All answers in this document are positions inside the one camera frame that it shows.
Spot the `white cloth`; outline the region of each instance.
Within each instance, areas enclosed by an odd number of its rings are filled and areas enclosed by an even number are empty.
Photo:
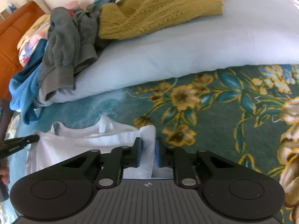
[[[298,64],[299,0],[225,0],[223,15],[112,42],[48,102],[67,102],[149,81],[228,66]]]
[[[52,166],[91,149],[109,153],[115,147],[133,146],[136,137],[143,141],[138,168],[124,170],[123,178],[150,179],[155,159],[155,127],[141,127],[114,122],[102,115],[98,123],[85,129],[69,129],[62,123],[53,123],[49,132],[35,131],[40,139],[28,150],[26,175]]]

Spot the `clothing pile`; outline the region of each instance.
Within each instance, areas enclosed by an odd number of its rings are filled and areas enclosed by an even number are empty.
[[[140,165],[124,169],[124,178],[173,178],[172,169],[158,168],[155,164],[155,137],[153,125],[139,130],[130,125],[114,122],[102,115],[98,123],[85,129],[69,129],[62,123],[53,123],[48,132],[36,130],[39,141],[30,145],[25,175],[50,167],[92,149],[110,153],[120,146],[133,146],[136,137],[142,140]]]
[[[38,19],[18,44],[24,66],[10,81],[10,107],[23,122],[59,89],[75,89],[75,76],[114,39],[145,35],[199,16],[220,15],[224,0],[95,0],[57,7]]]

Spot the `pink object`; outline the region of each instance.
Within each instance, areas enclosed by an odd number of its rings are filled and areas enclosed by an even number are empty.
[[[64,7],[66,9],[79,9],[80,2],[79,1],[71,1],[71,2],[68,2]]]

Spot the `wooden dresser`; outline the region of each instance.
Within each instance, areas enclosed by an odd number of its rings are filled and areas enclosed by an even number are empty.
[[[18,8],[0,24],[0,99],[10,100],[8,84],[22,69],[17,44],[44,11],[33,1]]]

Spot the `gray sleeve cuff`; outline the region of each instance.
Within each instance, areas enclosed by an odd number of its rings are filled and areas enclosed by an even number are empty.
[[[49,100],[59,88],[74,88],[74,67],[58,66],[50,72],[41,84],[42,100]]]

